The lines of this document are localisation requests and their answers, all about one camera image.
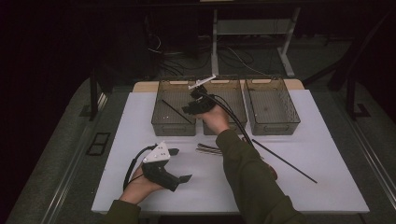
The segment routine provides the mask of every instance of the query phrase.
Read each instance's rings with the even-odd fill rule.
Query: clear plastic bin
[[[253,135],[291,135],[300,117],[281,77],[246,76],[244,95]]]
[[[151,124],[157,136],[194,136],[196,119],[181,107],[191,101],[189,86],[195,77],[162,77]]]
[[[216,79],[213,79],[204,84],[207,89],[207,94],[215,94],[224,99],[225,102],[220,98],[216,97],[225,106],[229,106],[236,117],[245,128],[248,122],[247,113],[245,110],[244,98],[241,89],[241,81],[238,75],[220,75]],[[237,127],[233,119],[230,118],[230,128],[236,130],[237,133],[242,132]],[[204,134],[214,135],[214,133],[204,123]]]

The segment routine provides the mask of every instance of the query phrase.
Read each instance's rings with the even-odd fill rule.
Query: white cable
[[[162,53],[161,51],[158,51],[158,50],[155,50],[155,49],[148,49],[148,50],[151,50],[152,52],[155,52],[155,53]]]
[[[155,37],[157,37],[157,39],[158,39],[158,47],[156,48],[156,49],[158,49],[160,46],[161,46],[161,39],[157,36],[157,35],[155,35]]]
[[[246,68],[250,69],[250,70],[253,71],[253,72],[257,72],[257,73],[260,73],[260,74],[266,76],[265,73],[260,72],[260,71],[257,71],[256,69],[253,69],[253,68],[249,67],[247,64],[245,64],[244,61],[239,57],[239,55],[238,55],[235,51],[233,51],[233,49],[230,49],[229,47],[225,47],[225,48],[229,49],[229,50],[239,59],[239,61],[240,61]]]

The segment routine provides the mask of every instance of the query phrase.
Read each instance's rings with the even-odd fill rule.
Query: hand
[[[215,105],[210,111],[204,114],[197,114],[195,117],[203,119],[207,127],[215,134],[230,129],[228,114],[219,105]]]
[[[134,179],[120,196],[121,201],[127,203],[141,203],[150,193],[163,189],[162,186],[149,181],[143,176],[142,164],[137,167],[131,179]]]

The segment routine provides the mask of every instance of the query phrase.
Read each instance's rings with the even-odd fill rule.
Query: metal rod
[[[171,105],[169,105],[164,99],[161,99],[163,101],[164,104],[166,104],[167,106],[169,106],[171,109],[173,109],[175,112],[177,112],[184,120],[188,121],[190,124],[192,124],[192,122],[187,119],[186,117],[184,117],[180,112],[178,112],[174,107],[172,107]]]
[[[198,151],[198,152],[205,153],[205,154],[212,154],[212,155],[222,156],[221,152],[216,151],[216,150],[206,150],[206,149],[202,149],[202,148],[196,148],[195,150]]]
[[[278,159],[282,160],[283,162],[285,162],[287,165],[291,166],[294,170],[298,171],[300,174],[304,175],[305,177],[307,177],[308,179],[312,180],[315,184],[318,183],[318,181],[314,180],[313,178],[311,178],[309,175],[306,175],[303,171],[299,170],[297,167],[291,165],[288,161],[283,160],[280,156],[276,155],[275,152],[271,151],[270,149],[268,149],[267,147],[263,146],[262,144],[260,144],[258,141],[252,139],[251,141],[253,141],[254,143],[256,143],[257,145],[259,145],[260,147],[262,147],[263,149],[267,150],[269,153],[273,154],[275,157],[277,157]]]
[[[295,26],[297,24],[297,18],[298,18],[298,15],[300,14],[300,10],[301,10],[300,7],[297,7],[297,8],[294,9],[293,15],[292,15],[291,20],[289,22],[288,31],[286,33],[285,43],[283,44],[283,47],[282,47],[282,49],[280,51],[281,55],[285,55],[286,56],[286,53],[288,52],[289,44],[290,44],[291,38],[293,37],[294,28],[295,28]]]
[[[209,152],[209,153],[213,153],[216,155],[222,155],[222,152],[220,151],[220,149],[218,147],[210,147],[207,145],[204,145],[202,143],[198,143],[198,148],[196,148],[197,151],[201,151],[201,152]]]

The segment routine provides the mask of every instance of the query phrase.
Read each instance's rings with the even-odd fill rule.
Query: metal stand
[[[301,10],[300,7],[294,9],[293,16],[291,17],[291,22],[289,23],[288,32],[286,33],[285,43],[281,48],[277,48],[277,52],[279,54],[280,60],[282,61],[283,66],[285,67],[285,71],[288,77],[295,77],[286,53],[288,52],[289,44],[293,36],[294,27],[296,26],[297,18],[298,15],[300,14],[300,10]]]
[[[281,48],[278,48],[278,54],[280,57],[280,60],[283,63],[283,66],[285,67],[286,74],[288,77],[294,77],[294,72],[291,68],[288,56],[286,53],[288,52],[289,44],[291,41],[291,38],[293,36],[294,32],[294,27],[297,23],[297,18],[300,13],[300,8],[297,7],[294,9],[293,15],[291,17],[291,20],[280,20],[282,24],[288,25],[287,29],[281,30],[281,32],[278,32],[278,34],[286,34],[285,36],[285,42]],[[244,28],[241,29],[239,26],[242,23],[245,23],[246,21],[222,21],[221,26],[220,26],[220,31],[218,30],[218,11],[215,9],[214,10],[214,15],[213,15],[213,38],[212,38],[212,55],[211,55],[211,62],[212,62],[212,75],[216,76],[219,74],[219,61],[218,61],[218,54],[217,54],[217,47],[218,47],[218,35],[253,35],[253,34],[267,34],[270,35],[272,33],[268,33],[265,31],[265,23],[264,21],[256,21],[254,22],[253,28]],[[274,23],[271,20],[266,20],[267,24],[271,24],[268,27],[271,27]]]

